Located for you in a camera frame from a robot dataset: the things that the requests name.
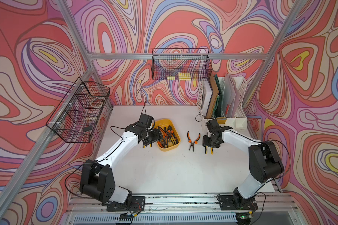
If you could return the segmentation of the yellow black combination pliers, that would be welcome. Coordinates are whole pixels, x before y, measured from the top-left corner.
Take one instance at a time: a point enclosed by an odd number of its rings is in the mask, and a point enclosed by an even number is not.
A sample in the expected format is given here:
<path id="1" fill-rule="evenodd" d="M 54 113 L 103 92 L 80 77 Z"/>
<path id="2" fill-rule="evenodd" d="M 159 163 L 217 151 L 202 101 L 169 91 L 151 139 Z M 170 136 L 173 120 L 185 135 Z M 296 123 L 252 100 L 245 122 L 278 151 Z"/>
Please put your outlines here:
<path id="1" fill-rule="evenodd" d="M 205 154 L 211 154 L 213 155 L 214 154 L 214 149 L 213 147 L 209 147 L 209 146 L 205 146 Z"/>

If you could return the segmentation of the orange black pliers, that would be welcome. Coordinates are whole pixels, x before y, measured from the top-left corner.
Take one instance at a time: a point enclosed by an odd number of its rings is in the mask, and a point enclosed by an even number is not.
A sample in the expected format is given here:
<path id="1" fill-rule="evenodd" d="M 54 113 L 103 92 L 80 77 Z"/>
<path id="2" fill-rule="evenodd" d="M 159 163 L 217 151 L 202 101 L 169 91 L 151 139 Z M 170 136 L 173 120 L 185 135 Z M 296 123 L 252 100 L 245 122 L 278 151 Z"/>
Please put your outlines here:
<path id="1" fill-rule="evenodd" d="M 169 147 L 167 132 L 160 126 L 158 126 L 158 129 L 160 130 L 161 135 L 162 135 L 162 139 L 160 141 L 160 147 L 166 149 Z"/>

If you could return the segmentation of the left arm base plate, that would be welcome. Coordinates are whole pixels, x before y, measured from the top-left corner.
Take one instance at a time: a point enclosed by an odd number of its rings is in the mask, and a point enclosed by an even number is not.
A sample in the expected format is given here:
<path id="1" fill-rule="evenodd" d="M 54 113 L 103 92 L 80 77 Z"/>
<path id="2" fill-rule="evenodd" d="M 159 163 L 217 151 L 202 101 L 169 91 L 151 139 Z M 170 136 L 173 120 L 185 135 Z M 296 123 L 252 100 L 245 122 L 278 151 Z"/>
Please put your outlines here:
<path id="1" fill-rule="evenodd" d="M 144 196 L 129 197 L 124 203 L 109 201 L 107 205 L 108 212 L 132 211 L 141 212 L 145 209 L 146 198 Z"/>

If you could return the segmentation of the orange long nose pliers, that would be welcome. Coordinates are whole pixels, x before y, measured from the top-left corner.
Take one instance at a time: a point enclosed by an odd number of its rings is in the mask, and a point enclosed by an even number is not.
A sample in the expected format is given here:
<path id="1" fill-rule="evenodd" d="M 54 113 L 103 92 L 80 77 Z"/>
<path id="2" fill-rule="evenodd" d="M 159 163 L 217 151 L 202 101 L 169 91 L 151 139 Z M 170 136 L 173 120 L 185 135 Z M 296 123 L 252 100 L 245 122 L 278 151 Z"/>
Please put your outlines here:
<path id="1" fill-rule="evenodd" d="M 200 137 L 201 137 L 201 134 L 199 133 L 198 137 L 196 139 L 192 139 L 190 137 L 190 132 L 189 131 L 187 132 L 187 139 L 188 139 L 188 142 L 190 143 L 189 151 L 190 150 L 194 151 L 194 146 L 195 146 L 195 144 L 198 143 Z"/>

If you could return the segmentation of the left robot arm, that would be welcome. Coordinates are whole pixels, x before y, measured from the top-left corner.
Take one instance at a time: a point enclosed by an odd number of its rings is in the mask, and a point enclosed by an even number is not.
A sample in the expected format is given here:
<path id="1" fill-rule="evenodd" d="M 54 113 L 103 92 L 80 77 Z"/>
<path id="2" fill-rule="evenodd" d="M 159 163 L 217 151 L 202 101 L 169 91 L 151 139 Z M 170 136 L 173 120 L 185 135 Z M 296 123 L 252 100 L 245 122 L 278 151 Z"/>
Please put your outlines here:
<path id="1" fill-rule="evenodd" d="M 127 153 L 142 143 L 149 146 L 163 138 L 155 128 L 155 119 L 141 114 L 137 122 L 128 125 L 119 140 L 96 160 L 87 160 L 82 167 L 79 191 L 102 203 L 131 204 L 132 192 L 115 183 L 114 167 Z"/>

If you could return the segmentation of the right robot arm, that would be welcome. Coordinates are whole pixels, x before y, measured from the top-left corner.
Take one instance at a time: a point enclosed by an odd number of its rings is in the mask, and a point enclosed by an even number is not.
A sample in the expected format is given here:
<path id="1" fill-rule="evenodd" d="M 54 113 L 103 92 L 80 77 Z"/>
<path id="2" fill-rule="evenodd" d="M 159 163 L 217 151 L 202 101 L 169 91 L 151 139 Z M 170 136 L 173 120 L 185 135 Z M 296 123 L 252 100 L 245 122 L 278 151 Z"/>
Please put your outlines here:
<path id="1" fill-rule="evenodd" d="M 230 126 L 220 126 L 216 120 L 209 120 L 205 125 L 208 131 L 202 139 L 205 149 L 218 149 L 221 144 L 229 143 L 247 154 L 249 175 L 234 189 L 232 202 L 237 209 L 250 206 L 258 190 L 284 172 L 275 144 L 272 141 L 251 139 Z"/>

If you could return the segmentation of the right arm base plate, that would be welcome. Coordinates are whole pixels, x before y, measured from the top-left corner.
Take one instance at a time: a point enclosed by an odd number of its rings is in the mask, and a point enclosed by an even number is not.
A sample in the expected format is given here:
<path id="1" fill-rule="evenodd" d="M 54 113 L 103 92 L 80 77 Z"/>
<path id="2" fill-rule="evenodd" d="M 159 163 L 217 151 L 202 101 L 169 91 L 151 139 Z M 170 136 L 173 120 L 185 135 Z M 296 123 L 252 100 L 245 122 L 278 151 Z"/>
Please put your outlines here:
<path id="1" fill-rule="evenodd" d="M 258 206 L 254 197 L 243 199 L 238 195 L 217 195 L 220 209 L 222 211 L 256 211 Z"/>

